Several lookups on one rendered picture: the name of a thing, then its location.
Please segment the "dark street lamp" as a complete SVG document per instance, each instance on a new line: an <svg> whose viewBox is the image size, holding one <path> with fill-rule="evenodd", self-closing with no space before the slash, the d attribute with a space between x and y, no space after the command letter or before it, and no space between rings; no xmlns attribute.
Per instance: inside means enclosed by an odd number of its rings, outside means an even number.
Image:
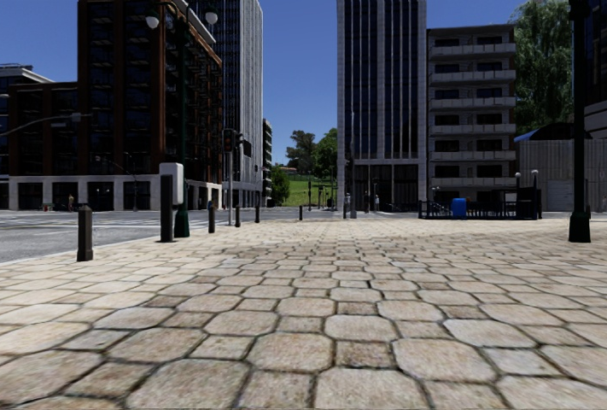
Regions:
<svg viewBox="0 0 607 410"><path fill-rule="evenodd" d="M585 179L585 102L586 102L586 54L585 19L589 8L587 0L568 0L569 18L572 21L572 60L574 98L574 210L569 222L569 241L590 243L589 216L586 212Z"/></svg>

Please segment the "pale concrete building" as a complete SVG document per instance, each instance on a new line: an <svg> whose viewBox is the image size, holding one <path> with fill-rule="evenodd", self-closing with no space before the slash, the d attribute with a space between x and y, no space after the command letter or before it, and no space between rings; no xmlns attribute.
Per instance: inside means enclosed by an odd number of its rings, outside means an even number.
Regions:
<svg viewBox="0 0 607 410"><path fill-rule="evenodd" d="M514 188L512 24L428 31L428 182L438 202L489 202Z"/></svg>

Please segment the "tree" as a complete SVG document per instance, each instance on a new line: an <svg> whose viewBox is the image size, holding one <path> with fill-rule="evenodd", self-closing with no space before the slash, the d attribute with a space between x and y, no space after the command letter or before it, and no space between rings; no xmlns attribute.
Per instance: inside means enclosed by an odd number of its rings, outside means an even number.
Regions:
<svg viewBox="0 0 607 410"><path fill-rule="evenodd" d="M288 174L280 167L271 168L271 198L276 206L282 206L290 195Z"/></svg>
<svg viewBox="0 0 607 410"><path fill-rule="evenodd" d="M517 47L515 120L524 134L573 119L571 27L567 0L527 0L512 13Z"/></svg>

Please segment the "trees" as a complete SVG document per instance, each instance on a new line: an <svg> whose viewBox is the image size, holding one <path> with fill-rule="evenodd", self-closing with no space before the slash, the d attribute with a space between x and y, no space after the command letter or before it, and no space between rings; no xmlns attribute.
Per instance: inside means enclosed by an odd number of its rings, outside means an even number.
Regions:
<svg viewBox="0 0 607 410"><path fill-rule="evenodd" d="M335 177L338 170L337 136L337 129L331 128L316 142L313 133L293 131L290 138L295 146L286 149L288 166L295 167L299 173L311 173L317 178Z"/></svg>

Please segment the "grey concrete building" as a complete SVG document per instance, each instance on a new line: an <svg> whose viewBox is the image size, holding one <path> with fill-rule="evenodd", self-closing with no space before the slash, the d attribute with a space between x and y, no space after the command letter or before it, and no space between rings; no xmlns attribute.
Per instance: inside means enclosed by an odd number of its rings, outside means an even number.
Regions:
<svg viewBox="0 0 607 410"><path fill-rule="evenodd" d="M265 207L271 200L271 166L272 166L272 127L267 119L262 121L262 202Z"/></svg>

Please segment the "dark stairway railing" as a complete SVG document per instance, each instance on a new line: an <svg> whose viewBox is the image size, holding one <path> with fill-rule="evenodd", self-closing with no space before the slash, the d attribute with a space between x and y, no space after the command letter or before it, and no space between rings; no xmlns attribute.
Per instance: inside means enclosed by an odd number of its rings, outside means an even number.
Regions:
<svg viewBox="0 0 607 410"><path fill-rule="evenodd" d="M491 190L486 201L473 201L467 197L466 220L538 220L541 218L541 189L537 177L529 187L521 187L521 174L516 173L514 190ZM420 201L417 206L419 219L459 220L451 213L451 203L457 195L451 194L446 200L438 201L438 187L434 187L433 199Z"/></svg>

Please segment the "white box on a post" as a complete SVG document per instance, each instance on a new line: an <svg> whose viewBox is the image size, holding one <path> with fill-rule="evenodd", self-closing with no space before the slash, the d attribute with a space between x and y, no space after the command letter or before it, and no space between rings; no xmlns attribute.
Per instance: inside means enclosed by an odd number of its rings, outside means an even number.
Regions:
<svg viewBox="0 0 607 410"><path fill-rule="evenodd" d="M183 204L184 166L177 162L160 164L161 242L169 243L179 231L178 208Z"/></svg>

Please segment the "grey corrugated building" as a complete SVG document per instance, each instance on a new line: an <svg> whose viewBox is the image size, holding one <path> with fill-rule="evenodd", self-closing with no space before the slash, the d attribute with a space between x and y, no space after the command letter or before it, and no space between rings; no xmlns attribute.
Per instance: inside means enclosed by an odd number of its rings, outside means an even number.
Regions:
<svg viewBox="0 0 607 410"><path fill-rule="evenodd" d="M514 138L522 184L537 179L544 211L574 208L573 131L572 123L559 122ZM607 138L586 134L584 151L585 204L593 212L607 212Z"/></svg>

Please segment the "traffic light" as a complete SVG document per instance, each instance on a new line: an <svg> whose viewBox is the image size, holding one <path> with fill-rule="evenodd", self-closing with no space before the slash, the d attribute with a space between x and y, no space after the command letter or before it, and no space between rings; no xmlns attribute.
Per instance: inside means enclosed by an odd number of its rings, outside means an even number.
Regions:
<svg viewBox="0 0 607 410"><path fill-rule="evenodd" d="M228 189L227 189L227 201L226 207L228 209L228 225L231 226L232 214L233 214L233 181L234 181L234 153L235 150L243 146L244 137L243 134L237 132L231 128L225 128L223 130L223 148L225 153L228 155L227 167L228 167Z"/></svg>

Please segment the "grey pole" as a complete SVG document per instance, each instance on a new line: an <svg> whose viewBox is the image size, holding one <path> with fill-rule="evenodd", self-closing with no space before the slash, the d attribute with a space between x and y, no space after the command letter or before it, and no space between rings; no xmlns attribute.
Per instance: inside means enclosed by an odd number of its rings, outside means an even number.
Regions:
<svg viewBox="0 0 607 410"><path fill-rule="evenodd" d="M357 212L356 212L356 201L357 201L357 193L356 193L356 183L355 183L355 137L354 137L354 132L355 132L355 126L354 126L354 111L353 111L353 107L351 109L351 145L350 145L350 160L351 160L351 192L352 192L352 199L351 199L351 210L350 210L350 218L351 219L357 219Z"/></svg>

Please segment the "green street lamp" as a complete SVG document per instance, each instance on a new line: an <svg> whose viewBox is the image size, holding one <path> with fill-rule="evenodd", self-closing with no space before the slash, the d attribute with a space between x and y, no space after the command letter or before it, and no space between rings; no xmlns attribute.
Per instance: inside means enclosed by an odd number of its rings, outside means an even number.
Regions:
<svg viewBox="0 0 607 410"><path fill-rule="evenodd" d="M165 84L176 82L175 91L166 92L165 102L174 108L165 109L165 124L176 127L175 156L167 155L165 163L174 169L172 175L171 216L172 238L190 235L189 185L187 161L192 160L202 183L218 176L218 154L214 145L218 138L222 112L221 60L216 56L196 25L200 23L197 3L187 0L149 0L146 24L155 36L165 42L164 63L176 65L165 68Z"/></svg>

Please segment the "red brick building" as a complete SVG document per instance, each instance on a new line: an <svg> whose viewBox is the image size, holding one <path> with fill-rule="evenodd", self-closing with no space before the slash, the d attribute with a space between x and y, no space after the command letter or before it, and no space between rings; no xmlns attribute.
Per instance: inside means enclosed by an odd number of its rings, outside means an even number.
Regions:
<svg viewBox="0 0 607 410"><path fill-rule="evenodd" d="M156 210L160 164L175 156L176 127L165 124L165 42L146 24L149 0L78 0L78 77L73 82L9 87L9 207L13 210ZM196 25L213 49L206 28ZM214 150L218 176L202 183L187 161L188 205L221 199L220 127Z"/></svg>

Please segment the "dark glass tower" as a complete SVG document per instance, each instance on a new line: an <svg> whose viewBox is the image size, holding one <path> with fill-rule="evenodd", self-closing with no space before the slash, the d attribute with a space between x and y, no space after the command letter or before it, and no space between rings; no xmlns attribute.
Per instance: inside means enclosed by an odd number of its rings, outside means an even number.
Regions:
<svg viewBox="0 0 607 410"><path fill-rule="evenodd" d="M356 208L412 211L427 195L426 0L336 0L337 180Z"/></svg>

